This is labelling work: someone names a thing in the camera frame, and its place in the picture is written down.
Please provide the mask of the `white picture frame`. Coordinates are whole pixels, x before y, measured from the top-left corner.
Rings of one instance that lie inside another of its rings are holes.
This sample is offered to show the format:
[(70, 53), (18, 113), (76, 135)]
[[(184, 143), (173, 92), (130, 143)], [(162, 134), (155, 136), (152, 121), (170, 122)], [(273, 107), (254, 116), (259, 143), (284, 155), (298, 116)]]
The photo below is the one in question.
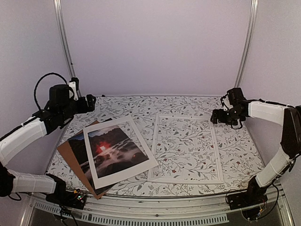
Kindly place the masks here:
[(148, 172), (150, 182), (190, 185), (224, 182), (209, 116), (158, 114), (151, 150), (158, 165)]

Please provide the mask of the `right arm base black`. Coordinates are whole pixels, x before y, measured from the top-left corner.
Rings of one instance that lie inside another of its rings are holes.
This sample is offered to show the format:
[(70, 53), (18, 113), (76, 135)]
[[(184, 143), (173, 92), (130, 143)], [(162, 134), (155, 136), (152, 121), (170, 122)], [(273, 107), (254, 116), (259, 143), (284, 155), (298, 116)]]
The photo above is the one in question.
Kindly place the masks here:
[(258, 220), (267, 207), (267, 189), (263, 188), (259, 191), (250, 193), (248, 191), (242, 192), (235, 189), (234, 191), (237, 191), (237, 193), (226, 193), (225, 196), (225, 201), (229, 205), (230, 209), (237, 210), (255, 205), (254, 208), (243, 210), (242, 215), (245, 219), (249, 221)]

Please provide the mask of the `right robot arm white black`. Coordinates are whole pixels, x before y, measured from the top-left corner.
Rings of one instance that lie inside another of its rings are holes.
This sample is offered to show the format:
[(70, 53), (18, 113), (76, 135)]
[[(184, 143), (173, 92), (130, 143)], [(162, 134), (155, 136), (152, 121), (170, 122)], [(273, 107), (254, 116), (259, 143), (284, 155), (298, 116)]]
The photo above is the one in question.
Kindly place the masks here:
[(248, 181), (242, 194), (231, 194), (227, 201), (232, 208), (266, 201), (266, 191), (287, 171), (291, 171), (301, 155), (301, 107), (263, 99), (247, 99), (241, 88), (232, 88), (220, 98), (221, 107), (214, 109), (210, 121), (241, 129), (243, 122), (259, 119), (274, 124), (276, 137), (268, 144), (275, 148), (265, 167)]

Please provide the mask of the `white mat with clear sheet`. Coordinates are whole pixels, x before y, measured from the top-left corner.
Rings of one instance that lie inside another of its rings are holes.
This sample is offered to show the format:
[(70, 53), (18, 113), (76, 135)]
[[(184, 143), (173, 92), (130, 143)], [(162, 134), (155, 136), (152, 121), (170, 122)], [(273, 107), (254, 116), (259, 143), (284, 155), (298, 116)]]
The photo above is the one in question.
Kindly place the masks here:
[(116, 184), (158, 165), (131, 116), (88, 126), (83, 135), (95, 188)]

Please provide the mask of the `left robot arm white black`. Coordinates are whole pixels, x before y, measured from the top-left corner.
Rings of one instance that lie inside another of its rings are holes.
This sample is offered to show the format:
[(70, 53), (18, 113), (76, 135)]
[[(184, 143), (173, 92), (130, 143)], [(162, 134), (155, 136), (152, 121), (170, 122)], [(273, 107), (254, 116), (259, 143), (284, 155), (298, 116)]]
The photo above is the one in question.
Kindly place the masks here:
[(27, 121), (21, 123), (0, 139), (0, 195), (12, 193), (43, 193), (49, 202), (67, 205), (76, 200), (76, 195), (66, 190), (66, 183), (51, 175), (33, 175), (8, 170), (6, 165), (18, 153), (34, 141), (49, 135), (56, 129), (64, 128), (74, 115), (92, 112), (96, 97), (77, 96), (77, 84), (54, 85), (49, 89), (49, 100), (44, 109), (35, 112)]

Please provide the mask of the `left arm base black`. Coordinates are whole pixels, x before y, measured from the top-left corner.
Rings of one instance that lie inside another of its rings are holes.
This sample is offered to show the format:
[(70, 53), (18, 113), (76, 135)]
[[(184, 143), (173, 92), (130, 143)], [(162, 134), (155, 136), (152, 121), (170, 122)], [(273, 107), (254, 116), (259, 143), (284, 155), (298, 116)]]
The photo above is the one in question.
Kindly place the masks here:
[(79, 189), (73, 191), (63, 191), (59, 194), (47, 194), (46, 201), (64, 207), (83, 210), (87, 201), (87, 196)]

